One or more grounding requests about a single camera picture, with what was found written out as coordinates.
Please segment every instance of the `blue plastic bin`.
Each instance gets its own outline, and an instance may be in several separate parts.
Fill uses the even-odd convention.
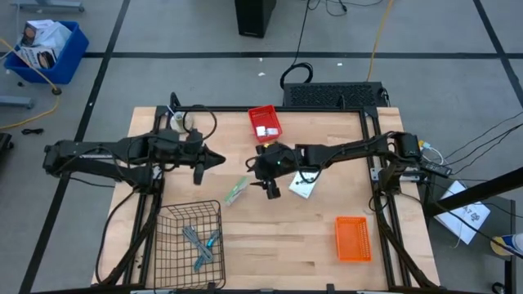
[[[68,84],[73,79],[74,72],[82,60],[83,53],[87,50],[89,41],[80,30],[80,26],[75,21],[61,21],[61,23],[71,30],[71,36],[65,43],[64,49],[58,56],[58,60],[51,69],[39,69],[42,74],[57,84]],[[27,82],[46,82],[37,72],[27,66],[14,53],[11,53],[4,63],[6,69],[12,70],[20,75]]]

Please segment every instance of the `gray floor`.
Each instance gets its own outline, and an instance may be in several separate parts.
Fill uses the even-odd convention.
[[[89,52],[107,47],[122,0],[86,0],[83,14],[42,14],[22,11],[30,19],[75,20],[89,38]],[[0,0],[0,37],[15,40],[15,10]],[[280,0],[263,39],[237,34],[232,0],[131,0],[115,52],[294,51],[305,3]],[[518,0],[482,1],[506,52],[523,52],[523,25]],[[369,52],[386,1],[373,7],[349,6],[347,16],[332,17],[320,5],[309,12],[303,51]],[[338,9],[333,4],[331,10]],[[434,53],[495,53],[472,0],[396,1],[378,51]],[[369,60],[311,58],[315,82],[363,81]],[[510,60],[523,77],[523,60]],[[160,105],[175,91],[182,104],[280,105],[279,76],[292,63],[286,58],[130,59],[113,58],[105,74],[85,140],[116,140],[127,133],[136,106]],[[57,179],[41,168],[43,146],[73,139],[100,68],[101,58],[84,58],[73,81],[63,86],[60,108],[26,127],[45,128],[40,136],[9,130],[16,148],[0,170],[0,292],[17,292],[56,190]],[[300,82],[304,73],[288,80]],[[495,123],[521,111],[499,60],[387,60],[374,64],[373,81],[382,81],[391,103],[400,107],[407,131],[427,140],[443,154],[463,145]],[[0,95],[32,96],[32,110],[0,108],[0,126],[31,117],[52,107],[54,96],[45,85],[16,85],[15,73],[0,74]],[[504,124],[503,130],[523,121]],[[489,179],[523,165],[521,130],[460,175]],[[109,183],[104,179],[96,182]],[[504,195],[516,198],[520,190]],[[101,229],[110,203],[110,189],[71,183],[60,210],[33,290],[85,287],[91,281]],[[523,201],[517,201],[523,214]],[[443,285],[456,290],[489,292],[503,276],[503,265],[492,256],[461,245],[438,224],[431,241]],[[520,279],[523,277],[520,267]]]

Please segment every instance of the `wooden tabletop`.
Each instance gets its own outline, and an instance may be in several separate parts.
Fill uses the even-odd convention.
[[[129,136],[150,131],[154,110],[151,107],[135,108]],[[382,108],[378,109],[378,113],[382,132],[403,131],[398,109]],[[212,128],[210,115],[193,115],[195,126],[207,134]],[[203,200],[220,202],[226,263],[224,288],[321,290],[327,283],[333,283],[337,290],[386,290],[376,216],[368,208],[372,193],[366,160],[337,163],[324,170],[308,199],[288,190],[294,177],[288,175],[277,180],[281,198],[268,200],[260,187],[249,186],[227,207],[224,198],[241,176],[248,176],[249,180],[254,181],[253,174],[247,173],[244,162],[256,155],[254,146],[257,141],[247,113],[224,112],[215,115],[218,127],[206,144],[225,156],[226,162],[207,170],[201,186],[193,185],[193,171],[189,168],[181,167],[167,173],[162,204]],[[278,113],[278,118],[284,131],[279,141],[289,146],[296,143],[336,145],[362,139],[357,114]],[[111,210],[130,190],[125,184],[115,187]],[[413,183],[402,183],[402,191],[418,197]],[[101,257],[102,278],[128,249],[137,201],[137,196],[131,198],[115,213],[109,225]],[[439,283],[420,204],[399,195],[396,196],[396,206],[406,251],[432,282]],[[366,217],[372,261],[347,263],[338,260],[334,238],[336,216]],[[392,247],[391,254],[396,284],[401,285],[397,255]],[[134,282],[138,280],[137,268],[141,267],[141,258],[140,253],[136,255]],[[147,287],[154,287],[154,272],[153,252]]]

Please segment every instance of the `small white cube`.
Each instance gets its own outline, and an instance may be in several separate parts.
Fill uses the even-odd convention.
[[[269,135],[269,136],[272,136],[272,135],[278,135],[278,129],[277,129],[277,128],[269,127],[269,128],[267,129],[267,135]]]
[[[266,136],[266,129],[263,126],[256,127],[256,136]]]

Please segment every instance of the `red basket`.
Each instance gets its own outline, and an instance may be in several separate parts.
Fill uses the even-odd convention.
[[[267,142],[268,140],[274,140],[282,134],[281,126],[279,125],[278,117],[276,116],[276,110],[273,105],[265,105],[262,107],[249,109],[248,116],[251,119],[254,135],[258,139],[258,142],[263,143]],[[256,133],[256,127],[278,129],[278,135],[258,136]]]

